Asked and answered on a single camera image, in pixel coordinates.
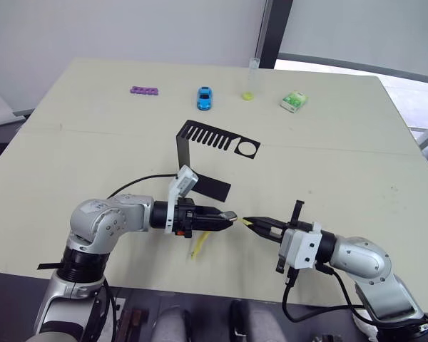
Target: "blue toy car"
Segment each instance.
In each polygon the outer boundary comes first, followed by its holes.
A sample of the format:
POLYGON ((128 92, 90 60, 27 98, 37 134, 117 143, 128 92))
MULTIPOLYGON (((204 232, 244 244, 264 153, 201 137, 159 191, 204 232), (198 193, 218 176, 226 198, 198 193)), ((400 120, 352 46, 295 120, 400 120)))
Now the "blue toy car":
POLYGON ((213 91, 209 87, 198 89, 197 107, 199 110, 209 110, 213 104, 213 91))

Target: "white sticker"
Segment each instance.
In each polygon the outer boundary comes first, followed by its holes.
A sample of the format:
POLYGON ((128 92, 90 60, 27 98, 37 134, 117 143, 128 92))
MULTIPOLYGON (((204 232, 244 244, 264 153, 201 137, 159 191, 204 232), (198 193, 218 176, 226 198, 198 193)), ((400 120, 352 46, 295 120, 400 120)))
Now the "white sticker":
POLYGON ((94 200, 85 203, 85 205, 83 205, 80 209, 85 214, 89 214, 91 212, 99 212, 100 210, 106 209, 107 207, 108 205, 106 203, 94 200))

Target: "white wall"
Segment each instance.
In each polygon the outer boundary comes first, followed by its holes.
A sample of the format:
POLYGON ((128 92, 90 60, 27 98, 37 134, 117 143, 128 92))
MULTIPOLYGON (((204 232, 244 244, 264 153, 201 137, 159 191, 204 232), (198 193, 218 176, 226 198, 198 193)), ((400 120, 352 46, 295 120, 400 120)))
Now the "white wall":
POLYGON ((428 0, 294 0, 280 52, 428 76, 428 0))
POLYGON ((35 108, 72 58, 247 66, 265 0, 0 0, 0 95, 35 108))

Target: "test tube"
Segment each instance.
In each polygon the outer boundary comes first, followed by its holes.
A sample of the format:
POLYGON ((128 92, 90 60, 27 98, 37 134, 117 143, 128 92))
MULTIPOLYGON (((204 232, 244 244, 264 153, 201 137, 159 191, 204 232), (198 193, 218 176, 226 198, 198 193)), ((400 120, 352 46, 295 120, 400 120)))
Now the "test tube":
POLYGON ((254 98, 255 93, 258 89, 258 66, 260 65, 259 58, 251 58, 249 60, 249 74, 248 80, 245 86, 245 90, 241 95, 246 101, 250 101, 254 98))

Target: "white table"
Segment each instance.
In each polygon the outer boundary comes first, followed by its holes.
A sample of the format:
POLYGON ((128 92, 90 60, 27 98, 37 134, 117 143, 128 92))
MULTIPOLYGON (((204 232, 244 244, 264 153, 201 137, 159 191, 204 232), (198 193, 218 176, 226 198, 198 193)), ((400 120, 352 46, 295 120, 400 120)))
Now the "white table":
MULTIPOLYGON (((73 208, 138 177, 175 172, 175 134, 191 119, 262 143, 254 160, 191 144, 197 171, 232 184, 225 203, 191 193, 196 203, 286 220, 295 200, 304 200, 300 219, 387 250, 428 311, 428 162, 380 81, 260 70, 261 90, 246 102, 247 72, 74 61, 0 157, 0 272, 50 277, 36 266, 61 258, 73 208), (160 94, 131 95, 131 86, 160 94), (213 89, 208 112, 195 107, 200 86, 213 89), (309 95, 296 114, 279 106, 294 89, 309 95)), ((165 200, 168 181, 128 191, 165 200)), ((194 244, 161 230, 128 234, 106 276, 115 286, 281 300, 276 243, 237 222, 211 234, 195 261, 194 244)), ((307 270, 290 301, 338 304, 342 295, 332 277, 307 270)))

